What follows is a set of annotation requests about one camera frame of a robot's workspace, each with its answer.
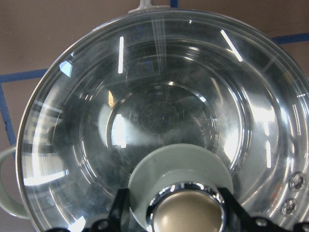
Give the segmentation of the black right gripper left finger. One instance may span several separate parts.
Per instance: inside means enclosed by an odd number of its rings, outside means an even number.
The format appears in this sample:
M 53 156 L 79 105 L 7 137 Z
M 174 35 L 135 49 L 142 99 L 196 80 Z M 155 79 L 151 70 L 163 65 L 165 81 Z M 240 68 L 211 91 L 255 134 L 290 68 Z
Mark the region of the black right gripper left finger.
M 130 219 L 129 189 L 118 189 L 113 201 L 109 220 L 113 229 L 128 229 Z

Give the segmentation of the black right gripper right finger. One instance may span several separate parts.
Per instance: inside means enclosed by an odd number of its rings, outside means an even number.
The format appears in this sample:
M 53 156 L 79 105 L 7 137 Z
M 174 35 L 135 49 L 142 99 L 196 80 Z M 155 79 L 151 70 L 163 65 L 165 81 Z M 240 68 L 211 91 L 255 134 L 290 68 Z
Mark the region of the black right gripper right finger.
M 240 203 L 236 200 L 228 188 L 218 188 L 218 191 L 225 201 L 229 224 L 231 224 L 232 218 L 237 218 L 240 224 L 244 224 L 250 221 L 250 215 L 240 205 Z

